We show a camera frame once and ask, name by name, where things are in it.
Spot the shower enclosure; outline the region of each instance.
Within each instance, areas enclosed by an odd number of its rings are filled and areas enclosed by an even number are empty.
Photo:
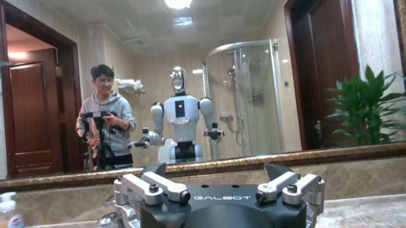
[[[225,131],[212,159],[284,152],[275,40],[227,44],[204,58],[204,95]]]

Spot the man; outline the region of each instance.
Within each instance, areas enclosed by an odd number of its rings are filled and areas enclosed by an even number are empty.
[[[89,147],[100,149],[103,143],[107,165],[111,168],[127,168],[132,166],[132,157],[128,149],[129,132],[135,131],[136,123],[132,115],[131,105],[125,98],[112,90],[115,73],[112,69],[101,64],[91,69],[92,82],[96,92],[83,102],[76,121],[76,132],[79,137],[84,134],[84,124],[80,115],[96,111],[107,111],[103,117],[103,142],[97,133],[95,122],[88,119],[89,129],[87,140]]]

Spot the doorway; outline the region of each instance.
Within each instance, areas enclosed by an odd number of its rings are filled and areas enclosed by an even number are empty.
[[[9,177],[81,170],[75,132],[76,43],[0,0],[2,109]]]
[[[339,146],[336,80],[359,74],[351,0],[288,0],[284,5],[302,149]]]

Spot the white robot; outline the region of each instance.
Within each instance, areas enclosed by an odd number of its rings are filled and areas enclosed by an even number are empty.
[[[224,135],[224,132],[217,130],[213,105],[208,98],[200,101],[185,94],[187,74],[183,68],[175,67],[169,74],[169,82],[175,91],[175,96],[164,101],[155,103],[151,107],[151,115],[155,123],[153,131],[148,128],[143,129],[143,138],[140,142],[132,143],[133,146],[149,145],[163,146],[165,139],[164,120],[171,127],[173,144],[167,151],[160,150],[160,153],[168,153],[169,163],[201,161],[203,153],[199,145],[192,141],[196,139],[196,124],[199,121],[199,110],[204,117],[207,131],[204,135],[212,141],[217,141]]]

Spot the soap dispenser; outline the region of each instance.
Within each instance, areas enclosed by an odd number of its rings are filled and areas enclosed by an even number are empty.
[[[24,228],[22,218],[16,214],[16,202],[12,200],[14,192],[0,195],[0,228]]]

